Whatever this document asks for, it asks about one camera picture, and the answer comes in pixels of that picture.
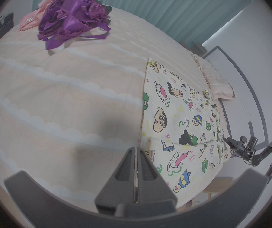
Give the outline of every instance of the purple strap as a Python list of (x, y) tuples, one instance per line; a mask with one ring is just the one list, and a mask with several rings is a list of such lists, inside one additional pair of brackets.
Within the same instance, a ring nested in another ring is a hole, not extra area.
[[(105, 39), (110, 31), (105, 23), (108, 18), (104, 7), (95, 0), (55, 0), (47, 7), (39, 24), (38, 39), (45, 41), (46, 50), (57, 48), (77, 36)], [(95, 27), (106, 32), (96, 36), (81, 36)]]

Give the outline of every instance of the pink clothing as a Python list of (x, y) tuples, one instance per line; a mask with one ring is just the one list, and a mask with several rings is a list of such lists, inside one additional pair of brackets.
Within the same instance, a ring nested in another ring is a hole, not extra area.
[(48, 7), (48, 5), (50, 5), (52, 1), (54, 0), (43, 0), (39, 3), (39, 9), (24, 16), (20, 21), (18, 31), (27, 30), (38, 26), (42, 20), (46, 8)]

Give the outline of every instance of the white wall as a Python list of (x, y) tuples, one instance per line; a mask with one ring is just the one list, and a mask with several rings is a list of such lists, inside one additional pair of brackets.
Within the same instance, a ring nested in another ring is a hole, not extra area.
[[(272, 11), (263, 0), (252, 1), (203, 46), (210, 51), (222, 48), (243, 71), (252, 85), (266, 120), (268, 139), (272, 140)], [(255, 170), (265, 174), (272, 155)], [(236, 179), (249, 168), (241, 158), (231, 158), (218, 176)], [(254, 210), (239, 227), (246, 226), (272, 195), (272, 180), (267, 185)]]
[(6, 0), (0, 8), (0, 17), (12, 12), (13, 24), (16, 26), (21, 18), (32, 12), (32, 0)]

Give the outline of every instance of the bed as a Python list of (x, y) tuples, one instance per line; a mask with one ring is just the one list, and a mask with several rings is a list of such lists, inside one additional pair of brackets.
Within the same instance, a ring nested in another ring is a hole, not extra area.
[[(38, 28), (0, 40), (0, 186), (25, 170), (66, 201), (97, 212), (94, 198), (126, 150), (138, 146), (150, 57), (198, 92), (209, 86), (190, 51), (144, 19), (113, 8), (105, 40), (74, 38), (45, 50)], [(94, 29), (91, 33), (100, 33)], [(218, 100), (221, 128), (226, 119)], [(177, 207), (201, 192), (178, 196)]]

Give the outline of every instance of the pillow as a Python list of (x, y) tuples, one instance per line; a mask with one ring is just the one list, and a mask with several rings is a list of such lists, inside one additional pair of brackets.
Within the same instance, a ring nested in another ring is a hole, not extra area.
[(202, 74), (211, 89), (214, 99), (233, 100), (235, 95), (233, 88), (229, 83), (216, 71), (213, 65), (202, 57), (192, 54), (195, 62), (198, 64)]

